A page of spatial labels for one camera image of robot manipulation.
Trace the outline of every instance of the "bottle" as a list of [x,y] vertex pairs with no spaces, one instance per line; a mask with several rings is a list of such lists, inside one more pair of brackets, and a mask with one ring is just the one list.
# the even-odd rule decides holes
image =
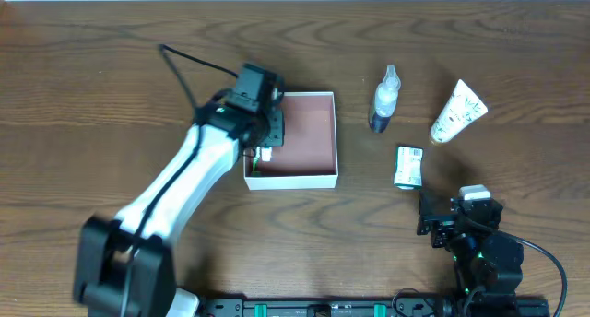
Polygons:
[[382,133],[394,114],[397,94],[402,82],[397,77],[394,65],[387,66],[383,82],[377,86],[375,98],[369,115],[369,126],[375,133]]

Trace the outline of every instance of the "open box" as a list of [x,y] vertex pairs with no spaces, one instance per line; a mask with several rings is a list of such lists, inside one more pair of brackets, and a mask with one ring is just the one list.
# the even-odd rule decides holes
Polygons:
[[273,147],[269,162],[259,161],[252,176],[252,158],[243,158],[243,176],[250,190],[334,188],[338,179],[336,112],[333,92],[286,92],[283,147]]

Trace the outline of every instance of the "white tube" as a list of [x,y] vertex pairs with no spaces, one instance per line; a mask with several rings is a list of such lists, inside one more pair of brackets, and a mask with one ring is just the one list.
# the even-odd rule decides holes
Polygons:
[[459,80],[451,98],[431,128],[431,142],[435,145],[449,142],[463,128],[488,112],[488,108],[468,86]]

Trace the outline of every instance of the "box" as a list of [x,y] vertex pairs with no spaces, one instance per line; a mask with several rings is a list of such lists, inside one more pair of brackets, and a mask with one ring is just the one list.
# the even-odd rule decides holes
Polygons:
[[333,92],[286,92],[283,147],[273,147],[269,162],[259,161],[254,177],[252,158],[243,158],[243,176],[250,190],[334,188],[338,179],[336,111]]

